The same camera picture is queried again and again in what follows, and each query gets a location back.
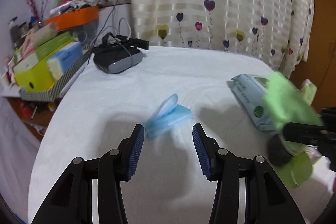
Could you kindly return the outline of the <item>green cloth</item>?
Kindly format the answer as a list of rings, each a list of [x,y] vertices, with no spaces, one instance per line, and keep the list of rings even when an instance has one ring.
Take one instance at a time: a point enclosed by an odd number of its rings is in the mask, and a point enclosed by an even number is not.
[[[302,94],[280,72],[273,72],[268,78],[263,98],[264,106],[270,115],[276,134],[279,134],[285,149],[292,159],[305,151],[305,146],[286,141],[282,129],[287,123],[323,125],[316,111],[308,105]]]

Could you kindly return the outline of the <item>light blue face mask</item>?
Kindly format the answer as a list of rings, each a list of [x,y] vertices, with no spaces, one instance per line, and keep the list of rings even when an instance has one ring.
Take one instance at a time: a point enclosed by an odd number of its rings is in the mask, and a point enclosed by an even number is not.
[[[178,95],[167,98],[143,124],[146,137],[154,139],[194,119],[191,110],[178,104]]]

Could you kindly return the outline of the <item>lime green box lid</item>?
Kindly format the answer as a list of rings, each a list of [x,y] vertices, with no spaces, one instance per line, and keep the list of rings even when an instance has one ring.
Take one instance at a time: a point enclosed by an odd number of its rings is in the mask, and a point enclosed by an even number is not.
[[[275,167],[277,175],[287,188],[298,188],[313,172],[311,160],[306,152],[295,156],[287,164]]]

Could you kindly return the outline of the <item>green white fluffy towel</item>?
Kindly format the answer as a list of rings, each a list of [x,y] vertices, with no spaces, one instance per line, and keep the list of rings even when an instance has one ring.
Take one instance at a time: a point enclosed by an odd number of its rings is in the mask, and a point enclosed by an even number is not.
[[[308,104],[311,105],[315,98],[317,92],[317,87],[314,83],[311,82],[310,79],[306,79],[300,89],[300,93],[302,94],[303,100]]]

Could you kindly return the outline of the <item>brown wooden wardrobe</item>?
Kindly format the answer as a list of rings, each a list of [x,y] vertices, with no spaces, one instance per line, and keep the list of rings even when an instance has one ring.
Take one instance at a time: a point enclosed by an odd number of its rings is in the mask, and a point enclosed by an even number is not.
[[[298,88],[306,79],[317,87],[316,111],[335,106],[335,0],[315,0],[308,58],[290,77]]]

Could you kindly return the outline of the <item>blue wet wipes pack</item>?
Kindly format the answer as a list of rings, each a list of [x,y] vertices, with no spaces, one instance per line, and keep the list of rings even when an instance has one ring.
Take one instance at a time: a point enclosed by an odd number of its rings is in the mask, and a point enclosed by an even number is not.
[[[231,90],[259,131],[276,131],[264,106],[268,80],[261,76],[240,74],[232,79]]]

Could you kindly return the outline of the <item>wooden side table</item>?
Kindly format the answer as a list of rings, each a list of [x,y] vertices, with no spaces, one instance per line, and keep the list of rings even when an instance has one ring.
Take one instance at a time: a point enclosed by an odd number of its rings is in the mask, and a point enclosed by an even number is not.
[[[6,98],[6,100],[27,129],[40,142],[46,133],[56,109],[62,101],[61,99],[56,99],[54,102],[35,102],[24,101],[20,98]]]

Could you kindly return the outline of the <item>striped tray box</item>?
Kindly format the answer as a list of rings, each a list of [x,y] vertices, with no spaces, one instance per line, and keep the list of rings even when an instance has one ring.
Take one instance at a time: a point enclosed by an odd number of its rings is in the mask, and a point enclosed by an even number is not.
[[[28,92],[20,88],[18,91],[19,97],[25,101],[34,101],[34,102],[54,102],[56,98],[64,95],[66,92],[63,92],[65,86],[74,78],[74,75],[80,69],[84,68],[84,63],[89,59],[91,46],[84,46],[84,52],[82,57],[80,57],[75,63],[66,71],[66,73],[57,80],[49,90],[44,92]]]

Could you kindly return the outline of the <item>blue tissue pack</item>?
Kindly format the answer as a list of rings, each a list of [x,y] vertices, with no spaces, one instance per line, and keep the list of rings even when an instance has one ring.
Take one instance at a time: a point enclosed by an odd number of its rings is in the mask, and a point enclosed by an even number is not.
[[[83,55],[80,42],[70,42],[47,60],[48,69],[59,80],[66,71]]]

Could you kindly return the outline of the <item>heart patterned curtain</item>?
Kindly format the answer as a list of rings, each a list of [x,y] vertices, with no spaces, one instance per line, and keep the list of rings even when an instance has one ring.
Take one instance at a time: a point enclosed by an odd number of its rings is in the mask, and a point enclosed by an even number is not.
[[[134,31],[153,46],[241,53],[289,77],[306,61],[314,0],[131,0]]]

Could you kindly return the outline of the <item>white green flat box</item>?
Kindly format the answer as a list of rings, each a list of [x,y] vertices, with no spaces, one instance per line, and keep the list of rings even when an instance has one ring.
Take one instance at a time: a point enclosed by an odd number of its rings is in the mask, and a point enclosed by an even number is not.
[[[18,65],[14,67],[14,73],[21,73],[33,68],[50,53],[63,46],[66,42],[72,39],[70,32],[64,32],[63,34],[56,36],[55,38],[45,42],[39,46],[33,53],[23,59]]]

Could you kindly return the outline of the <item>black grey VR headset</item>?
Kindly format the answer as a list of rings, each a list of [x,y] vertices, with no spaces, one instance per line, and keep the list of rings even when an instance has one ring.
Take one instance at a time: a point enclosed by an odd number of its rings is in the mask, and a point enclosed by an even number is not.
[[[108,32],[102,38],[102,43],[93,47],[93,62],[108,74],[119,74],[139,64],[143,60],[143,50],[149,49],[149,42],[142,39],[132,39]]]

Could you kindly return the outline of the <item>beige rolled cloth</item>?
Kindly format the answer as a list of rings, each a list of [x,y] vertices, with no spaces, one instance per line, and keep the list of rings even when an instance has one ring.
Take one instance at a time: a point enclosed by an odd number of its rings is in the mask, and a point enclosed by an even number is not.
[[[34,48],[38,48],[42,44],[56,37],[58,34],[58,26],[55,22],[45,25],[31,35],[31,42]]]

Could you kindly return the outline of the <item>orange round container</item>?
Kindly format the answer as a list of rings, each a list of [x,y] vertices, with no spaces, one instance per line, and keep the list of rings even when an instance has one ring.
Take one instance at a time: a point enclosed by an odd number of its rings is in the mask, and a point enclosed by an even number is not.
[[[54,23],[57,25],[59,31],[64,31],[73,27],[87,24],[93,20],[98,19],[98,17],[98,7],[92,6],[54,16],[47,19],[45,24],[48,25],[50,23]]]

